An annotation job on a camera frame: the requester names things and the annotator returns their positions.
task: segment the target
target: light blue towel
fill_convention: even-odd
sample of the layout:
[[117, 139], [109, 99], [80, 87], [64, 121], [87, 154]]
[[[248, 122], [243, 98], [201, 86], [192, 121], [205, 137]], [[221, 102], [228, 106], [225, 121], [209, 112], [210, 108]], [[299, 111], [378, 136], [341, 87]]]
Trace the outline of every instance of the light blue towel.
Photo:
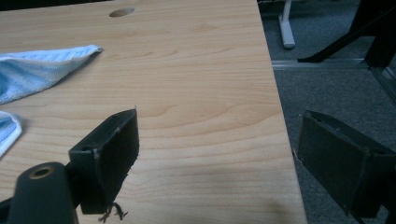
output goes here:
[[53, 86], [101, 51], [89, 45], [0, 54], [0, 105]]
[[22, 132], [20, 118], [15, 114], [0, 111], [0, 157]]

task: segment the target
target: hole in table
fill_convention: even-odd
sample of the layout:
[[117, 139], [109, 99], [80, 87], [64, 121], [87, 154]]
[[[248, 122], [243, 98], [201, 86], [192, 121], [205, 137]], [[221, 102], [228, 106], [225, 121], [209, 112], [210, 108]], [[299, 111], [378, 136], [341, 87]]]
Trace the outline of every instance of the hole in table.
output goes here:
[[121, 8], [121, 9], [117, 9], [115, 11], [112, 11], [109, 16], [116, 18], [116, 17], [123, 17], [126, 15], [129, 15], [131, 13], [134, 12], [134, 8], [133, 7], [126, 7], [126, 8]]

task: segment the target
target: light wood tabletop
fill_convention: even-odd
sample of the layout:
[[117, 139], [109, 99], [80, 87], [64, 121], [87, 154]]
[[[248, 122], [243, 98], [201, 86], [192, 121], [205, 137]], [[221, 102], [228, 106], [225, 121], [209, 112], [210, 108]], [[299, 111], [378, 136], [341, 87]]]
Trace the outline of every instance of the light wood tabletop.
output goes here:
[[[0, 29], [1, 52], [104, 49], [51, 89], [0, 105], [23, 119], [0, 160], [0, 201], [23, 171], [67, 164], [104, 119], [136, 107], [140, 154], [116, 199], [129, 213], [107, 223], [306, 223], [255, 0], [6, 11]], [[99, 217], [78, 209], [80, 223]]]

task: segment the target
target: frayed string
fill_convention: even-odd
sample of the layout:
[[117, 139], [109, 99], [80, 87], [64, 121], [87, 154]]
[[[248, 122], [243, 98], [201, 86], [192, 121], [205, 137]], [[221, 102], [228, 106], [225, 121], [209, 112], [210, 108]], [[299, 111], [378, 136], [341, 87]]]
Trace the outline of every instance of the frayed string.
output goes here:
[[113, 207], [116, 207], [116, 210], [117, 210], [117, 213], [114, 214], [114, 216], [119, 215], [120, 220], [123, 220], [123, 218], [128, 214], [128, 212], [126, 212], [126, 213], [122, 212], [122, 209], [121, 209], [119, 204], [113, 203], [113, 204], [111, 204], [111, 206], [109, 206], [107, 208], [107, 210], [103, 214], [103, 217], [99, 218], [98, 220], [103, 222], [103, 223], [106, 223], [107, 218], [110, 217], [110, 214], [111, 214], [111, 211], [113, 210]]

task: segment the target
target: chair leg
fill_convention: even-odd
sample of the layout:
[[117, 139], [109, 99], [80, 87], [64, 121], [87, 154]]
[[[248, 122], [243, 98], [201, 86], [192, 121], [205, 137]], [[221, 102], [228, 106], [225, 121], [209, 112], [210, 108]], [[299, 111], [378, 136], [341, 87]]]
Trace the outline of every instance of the chair leg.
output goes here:
[[291, 0], [286, 0], [283, 13], [279, 15], [280, 33], [282, 34], [283, 48], [285, 49], [294, 49], [295, 47], [293, 32], [289, 22], [290, 8]]

